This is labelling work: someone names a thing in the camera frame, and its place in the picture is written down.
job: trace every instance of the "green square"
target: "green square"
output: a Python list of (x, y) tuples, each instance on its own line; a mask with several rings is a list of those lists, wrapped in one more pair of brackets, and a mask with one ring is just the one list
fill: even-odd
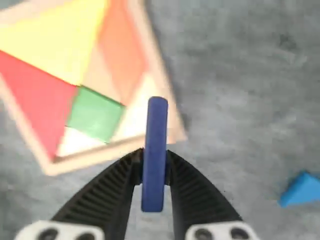
[(77, 91), (67, 126), (108, 143), (125, 106), (84, 86)]

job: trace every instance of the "orange triangle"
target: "orange triangle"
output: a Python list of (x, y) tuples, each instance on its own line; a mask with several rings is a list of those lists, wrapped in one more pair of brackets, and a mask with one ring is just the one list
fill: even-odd
[(99, 43), (121, 102), (127, 105), (148, 70), (139, 34), (128, 11), (128, 0), (111, 0)]

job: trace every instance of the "blue triangle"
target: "blue triangle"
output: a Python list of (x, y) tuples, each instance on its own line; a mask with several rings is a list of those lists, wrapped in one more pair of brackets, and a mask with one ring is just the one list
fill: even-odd
[(302, 172), (282, 194), (279, 204), (285, 208), (320, 200), (320, 180), (307, 172)]

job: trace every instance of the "screw hole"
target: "screw hole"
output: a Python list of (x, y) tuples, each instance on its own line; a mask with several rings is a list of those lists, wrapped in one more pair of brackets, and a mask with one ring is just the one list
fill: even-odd
[(231, 230), (230, 233), (231, 233), (232, 239), (236, 239), (236, 240), (247, 240), (247, 239), (249, 239), (248, 233), (245, 230), (241, 229), (241, 228), (235, 227), (235, 228), (233, 228)]
[(196, 240), (214, 240), (214, 236), (207, 229), (200, 228), (194, 233)]
[(84, 233), (78, 236), (76, 240), (95, 240), (95, 236), (92, 233)]
[(58, 230), (55, 228), (49, 228), (40, 233), (37, 240), (55, 240), (58, 236)]

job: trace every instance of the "red triangle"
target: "red triangle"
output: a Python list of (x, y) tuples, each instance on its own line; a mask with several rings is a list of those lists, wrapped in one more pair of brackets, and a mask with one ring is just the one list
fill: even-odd
[(53, 158), (77, 87), (3, 51), (0, 73), (48, 156)]

